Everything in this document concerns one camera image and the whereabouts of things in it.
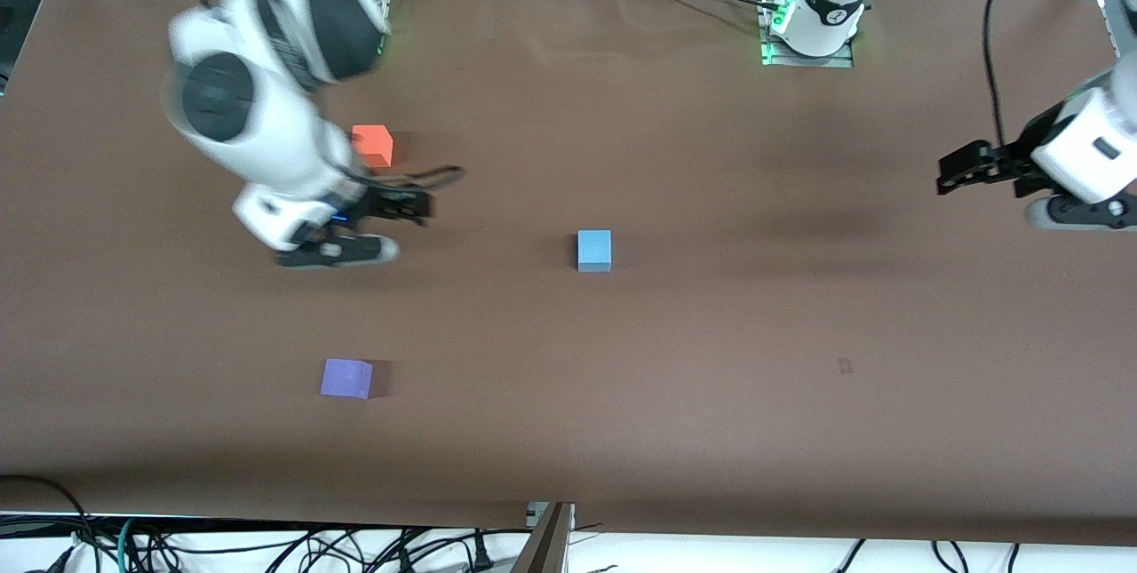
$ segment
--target brown table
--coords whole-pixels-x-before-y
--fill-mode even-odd
[[[0,466],[101,512],[1137,543],[1137,241],[936,197],[991,135],[982,0],[873,1],[805,70],[735,2],[398,0],[327,113],[470,175],[376,225],[397,264],[298,273],[164,118],[194,0],[44,0],[0,103]],[[995,26],[1013,132],[1113,59],[1093,2]],[[326,357],[390,396],[318,396]]]

